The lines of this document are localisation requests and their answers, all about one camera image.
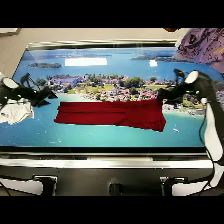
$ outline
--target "red towel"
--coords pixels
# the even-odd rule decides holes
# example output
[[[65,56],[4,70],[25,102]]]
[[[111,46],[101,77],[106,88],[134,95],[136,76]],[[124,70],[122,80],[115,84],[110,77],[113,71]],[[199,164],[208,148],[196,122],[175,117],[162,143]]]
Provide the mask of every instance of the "red towel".
[[[61,102],[56,123],[129,126],[162,132],[162,102]]]

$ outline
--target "purple patterned fabric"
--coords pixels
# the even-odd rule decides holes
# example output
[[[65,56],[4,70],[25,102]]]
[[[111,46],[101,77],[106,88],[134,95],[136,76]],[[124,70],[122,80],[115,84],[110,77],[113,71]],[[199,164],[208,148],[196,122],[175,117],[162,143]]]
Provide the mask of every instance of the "purple patterned fabric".
[[[176,58],[209,64],[224,72],[224,28],[192,28],[181,41]]]

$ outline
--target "turquoise water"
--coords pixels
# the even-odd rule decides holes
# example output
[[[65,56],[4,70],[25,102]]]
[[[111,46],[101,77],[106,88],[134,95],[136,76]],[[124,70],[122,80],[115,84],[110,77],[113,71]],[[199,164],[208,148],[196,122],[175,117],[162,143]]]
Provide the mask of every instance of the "turquoise water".
[[[175,49],[144,48],[144,50],[131,49],[104,49],[104,50],[51,50],[31,51],[24,54],[14,80],[30,73],[31,78],[46,78],[47,75],[69,74],[83,76],[89,74],[118,74],[129,77],[140,76],[148,79],[156,75],[158,79],[174,79],[174,68],[185,72],[198,69],[210,75],[213,79],[220,79],[220,73],[207,65],[158,62],[158,66],[150,67],[148,60],[130,60],[142,53],[163,56],[172,55]],[[95,54],[98,57],[106,57],[106,66],[65,66],[65,58],[60,54]],[[27,65],[38,63],[61,63],[59,69],[31,68]],[[69,147],[198,147],[202,146],[198,130],[202,123],[202,117],[193,119],[190,115],[165,114],[166,126],[162,133],[152,130],[142,130],[131,127],[93,126],[93,125],[68,125],[56,124],[57,107],[60,101],[89,101],[77,95],[61,95],[58,99],[48,100],[51,104],[41,108],[35,108],[35,119],[26,119],[15,125],[0,124],[0,145],[2,146],[69,146]]]

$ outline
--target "beige surface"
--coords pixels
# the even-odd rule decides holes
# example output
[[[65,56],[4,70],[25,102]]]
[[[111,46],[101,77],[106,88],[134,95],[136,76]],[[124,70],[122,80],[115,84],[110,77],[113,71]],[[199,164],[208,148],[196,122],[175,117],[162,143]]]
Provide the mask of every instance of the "beige surface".
[[[102,39],[177,39],[183,29],[162,28],[22,28],[15,36],[0,37],[0,72],[11,77],[28,43]]]

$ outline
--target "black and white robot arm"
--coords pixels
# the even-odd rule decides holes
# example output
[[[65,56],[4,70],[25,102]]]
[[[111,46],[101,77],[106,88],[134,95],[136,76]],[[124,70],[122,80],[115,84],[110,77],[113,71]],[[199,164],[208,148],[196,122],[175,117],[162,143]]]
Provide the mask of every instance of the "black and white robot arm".
[[[181,84],[171,90],[160,89],[158,99],[175,100],[185,93],[196,94],[198,100],[206,106],[206,129],[204,142],[208,156],[213,162],[214,172],[211,179],[188,183],[176,183],[172,186],[172,195],[190,195],[216,187],[224,178],[224,111],[216,98],[214,82],[208,75],[199,71],[191,72]]]

